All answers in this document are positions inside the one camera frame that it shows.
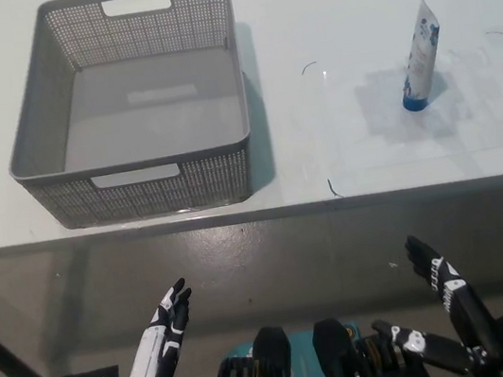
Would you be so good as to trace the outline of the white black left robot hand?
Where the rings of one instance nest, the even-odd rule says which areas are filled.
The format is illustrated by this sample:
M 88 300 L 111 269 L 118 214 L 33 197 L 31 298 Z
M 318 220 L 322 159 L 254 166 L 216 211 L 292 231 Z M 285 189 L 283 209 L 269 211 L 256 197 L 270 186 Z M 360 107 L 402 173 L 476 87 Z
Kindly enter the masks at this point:
M 190 296 L 184 278 L 165 293 L 144 329 L 130 377 L 174 377 L 189 321 Z

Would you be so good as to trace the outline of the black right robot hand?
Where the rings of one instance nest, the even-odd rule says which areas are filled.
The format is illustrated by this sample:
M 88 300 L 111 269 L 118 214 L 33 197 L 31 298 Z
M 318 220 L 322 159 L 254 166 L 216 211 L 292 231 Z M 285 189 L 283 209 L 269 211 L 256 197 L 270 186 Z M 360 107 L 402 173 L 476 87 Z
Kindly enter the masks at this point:
M 414 272 L 440 298 L 459 340 L 377 320 L 372 327 L 402 352 L 458 375 L 503 377 L 503 339 L 475 289 L 439 252 L 414 235 L 405 243 Z

